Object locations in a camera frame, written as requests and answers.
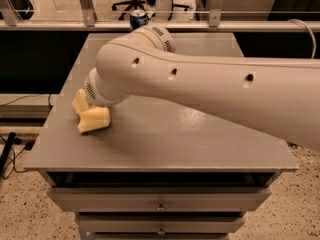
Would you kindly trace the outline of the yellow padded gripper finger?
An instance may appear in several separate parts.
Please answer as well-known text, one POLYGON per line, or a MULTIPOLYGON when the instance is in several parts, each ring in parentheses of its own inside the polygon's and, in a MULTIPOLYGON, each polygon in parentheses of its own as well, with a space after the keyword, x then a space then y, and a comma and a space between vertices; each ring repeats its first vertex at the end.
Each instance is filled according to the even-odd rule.
POLYGON ((72 106, 74 111, 79 114, 81 112, 84 112, 90 108, 90 104, 86 97, 86 92, 84 89, 79 89, 76 92, 76 95, 72 101, 72 106))

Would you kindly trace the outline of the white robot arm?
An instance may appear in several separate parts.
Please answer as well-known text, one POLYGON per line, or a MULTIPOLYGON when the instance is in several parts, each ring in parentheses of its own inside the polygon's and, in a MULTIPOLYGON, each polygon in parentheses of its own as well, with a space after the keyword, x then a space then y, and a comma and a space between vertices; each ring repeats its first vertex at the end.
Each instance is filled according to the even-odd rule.
POLYGON ((107 42, 72 102, 78 129, 109 125, 110 107, 131 95, 168 100, 320 149, 320 66, 316 59, 187 56, 162 26, 107 42))

